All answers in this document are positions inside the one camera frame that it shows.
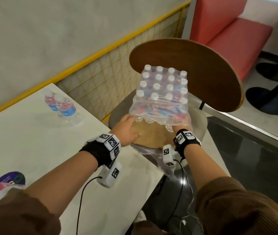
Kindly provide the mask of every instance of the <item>dark floor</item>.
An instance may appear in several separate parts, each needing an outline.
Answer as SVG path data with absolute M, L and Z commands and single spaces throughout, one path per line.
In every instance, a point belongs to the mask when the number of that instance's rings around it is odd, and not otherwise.
M 261 192 L 278 203 L 278 149 L 216 117 L 208 118 L 207 129 L 231 176 L 239 180 L 245 188 Z M 185 167 L 185 171 L 196 195 L 189 168 Z M 157 195 L 159 188 L 155 189 L 143 210 L 147 219 L 160 228 L 180 234 L 179 218 L 172 217 L 168 224 L 165 224 L 176 205 L 182 186 L 181 171 L 177 171 L 176 176 L 177 181 L 166 180 L 159 195 Z M 188 215 L 187 207 L 191 199 L 191 189 L 185 177 L 176 216 Z M 189 211 L 195 214 L 194 203 Z M 186 222 L 193 235 L 202 234 L 194 218 L 188 217 Z M 190 234 L 183 224 L 181 224 L 181 234 Z

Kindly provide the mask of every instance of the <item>red bench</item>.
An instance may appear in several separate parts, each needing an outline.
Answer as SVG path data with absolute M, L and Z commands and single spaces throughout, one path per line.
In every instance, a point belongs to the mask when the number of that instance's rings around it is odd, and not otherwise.
M 197 0 L 190 40 L 205 44 L 247 75 L 273 27 L 238 18 L 247 0 Z

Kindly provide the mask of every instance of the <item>brown sleeve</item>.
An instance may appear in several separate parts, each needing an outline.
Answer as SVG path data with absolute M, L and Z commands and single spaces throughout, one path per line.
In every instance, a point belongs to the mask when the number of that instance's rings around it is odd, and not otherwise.
M 231 177 L 201 188 L 195 210 L 205 234 L 278 234 L 278 204 Z
M 0 234 L 58 235 L 59 218 L 23 190 L 12 188 L 0 200 Z

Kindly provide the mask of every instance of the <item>black round table base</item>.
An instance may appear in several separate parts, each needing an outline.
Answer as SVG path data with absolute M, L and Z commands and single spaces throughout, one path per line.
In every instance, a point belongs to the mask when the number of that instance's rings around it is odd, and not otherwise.
M 263 77 L 277 81 L 278 82 L 278 72 L 276 75 L 272 76 L 271 72 L 272 69 L 274 68 L 275 64 L 273 63 L 259 63 L 256 65 L 256 70 L 259 74 L 261 74 Z
M 258 110 L 266 114 L 278 115 L 278 95 L 270 102 L 268 102 L 266 105 L 262 106 L 261 108 L 255 106 L 255 101 L 260 99 L 269 91 L 270 90 L 262 87 L 252 87 L 246 91 L 245 97 L 248 100 L 248 102 Z

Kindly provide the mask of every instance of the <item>person's left hand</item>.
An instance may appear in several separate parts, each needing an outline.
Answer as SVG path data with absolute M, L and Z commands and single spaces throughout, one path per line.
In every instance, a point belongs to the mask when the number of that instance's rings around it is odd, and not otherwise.
M 129 114 L 126 114 L 121 118 L 121 121 L 118 122 L 109 132 L 111 134 L 114 134 L 119 139 L 122 147 L 128 146 L 140 137 L 140 133 L 130 132 L 130 128 L 135 119 L 136 116 L 130 116 Z

